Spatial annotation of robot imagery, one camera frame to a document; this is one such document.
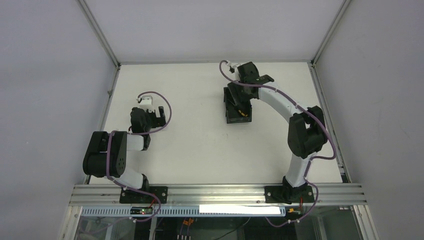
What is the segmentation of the black yellow screwdriver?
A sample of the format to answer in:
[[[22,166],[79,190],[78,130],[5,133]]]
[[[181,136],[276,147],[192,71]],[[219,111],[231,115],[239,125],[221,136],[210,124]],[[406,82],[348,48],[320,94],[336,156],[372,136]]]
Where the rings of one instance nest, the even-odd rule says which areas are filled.
[[[248,117],[249,116],[249,111],[246,110],[243,107],[235,106],[234,109],[237,112],[237,114],[240,115],[240,116],[242,116],[242,117]]]

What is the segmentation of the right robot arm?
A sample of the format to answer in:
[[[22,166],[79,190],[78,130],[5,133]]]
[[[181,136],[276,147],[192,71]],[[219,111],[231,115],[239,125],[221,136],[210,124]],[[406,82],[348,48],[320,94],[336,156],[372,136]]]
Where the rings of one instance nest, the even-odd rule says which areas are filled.
[[[324,113],[319,106],[305,108],[280,90],[269,75],[260,75],[253,62],[231,64],[223,60],[234,78],[227,75],[229,83],[224,87],[225,119],[227,124],[250,123],[253,118],[251,100],[260,100],[271,106],[288,123],[287,144],[292,152],[289,170],[282,178],[282,185],[272,190],[270,196],[276,203],[298,200],[308,192],[306,175],[310,160],[328,141]]]

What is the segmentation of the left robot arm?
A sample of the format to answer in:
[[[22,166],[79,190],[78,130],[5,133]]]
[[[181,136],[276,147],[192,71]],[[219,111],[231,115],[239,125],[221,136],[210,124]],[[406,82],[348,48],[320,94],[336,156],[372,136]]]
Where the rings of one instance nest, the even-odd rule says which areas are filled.
[[[148,178],[127,167],[127,153],[146,151],[151,143],[149,132],[166,125],[163,106],[155,110],[133,107],[130,112],[130,131],[108,133],[94,131],[83,163],[83,172],[97,178],[117,182],[125,189],[150,192]]]

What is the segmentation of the black plastic bin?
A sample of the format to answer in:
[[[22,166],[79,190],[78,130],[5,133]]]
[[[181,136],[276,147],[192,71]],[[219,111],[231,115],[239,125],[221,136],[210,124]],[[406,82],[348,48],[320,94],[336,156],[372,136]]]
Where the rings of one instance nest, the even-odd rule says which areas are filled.
[[[236,108],[234,99],[231,95],[231,92],[228,87],[223,88],[223,102],[225,104],[225,120],[227,124],[241,124],[241,123],[250,123],[252,121],[252,106],[248,114],[242,115],[239,110]]]

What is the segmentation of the small electronics board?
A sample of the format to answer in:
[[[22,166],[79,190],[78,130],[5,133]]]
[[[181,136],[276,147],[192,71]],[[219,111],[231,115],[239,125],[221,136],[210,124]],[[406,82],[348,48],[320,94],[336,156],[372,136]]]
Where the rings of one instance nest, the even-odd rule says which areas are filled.
[[[132,207],[130,209],[131,215],[152,215],[153,212],[152,207]]]

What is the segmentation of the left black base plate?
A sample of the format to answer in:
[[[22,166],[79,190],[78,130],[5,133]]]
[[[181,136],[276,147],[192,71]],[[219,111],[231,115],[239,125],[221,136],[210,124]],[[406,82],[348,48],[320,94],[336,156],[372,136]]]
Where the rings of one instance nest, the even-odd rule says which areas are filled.
[[[149,187],[149,192],[152,195],[155,195],[161,204],[167,203],[168,190],[169,188],[164,185]],[[124,190],[123,188],[121,189],[121,194],[119,197],[120,204],[150,204],[153,200],[155,200],[155,198],[148,194],[143,194],[128,189]]]

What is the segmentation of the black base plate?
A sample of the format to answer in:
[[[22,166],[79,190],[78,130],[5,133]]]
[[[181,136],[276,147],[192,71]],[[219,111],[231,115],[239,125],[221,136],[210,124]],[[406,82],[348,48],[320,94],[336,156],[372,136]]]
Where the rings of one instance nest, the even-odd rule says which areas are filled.
[[[308,184],[294,188],[283,185],[268,185],[264,187],[264,196],[266,203],[300,204],[301,200],[303,203],[315,201],[313,189]]]
[[[168,190],[169,188],[164,185],[149,187],[149,192],[152,195],[155,195],[161,204],[167,203]],[[128,189],[124,190],[123,188],[121,189],[121,194],[119,197],[120,204],[150,204],[153,200],[155,200],[155,198],[148,194],[143,194]]]

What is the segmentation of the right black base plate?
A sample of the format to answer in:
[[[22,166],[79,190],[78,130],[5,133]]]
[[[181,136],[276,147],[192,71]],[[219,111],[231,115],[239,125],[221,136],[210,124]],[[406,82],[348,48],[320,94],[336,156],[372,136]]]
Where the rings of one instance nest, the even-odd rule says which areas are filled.
[[[266,203],[300,204],[301,200],[303,203],[315,201],[313,189],[308,184],[294,188],[283,185],[268,185],[264,187],[264,196]]]

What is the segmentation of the aluminium frame rail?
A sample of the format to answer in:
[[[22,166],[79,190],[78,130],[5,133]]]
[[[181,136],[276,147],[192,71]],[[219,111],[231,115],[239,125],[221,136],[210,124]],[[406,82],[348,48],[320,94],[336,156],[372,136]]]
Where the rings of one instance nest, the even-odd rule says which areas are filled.
[[[318,183],[308,195],[317,199],[318,206],[366,205],[367,200],[359,183]],[[120,206],[122,190],[112,184],[75,185],[70,206]],[[266,190],[266,184],[170,184],[158,194],[162,206],[284,205]]]

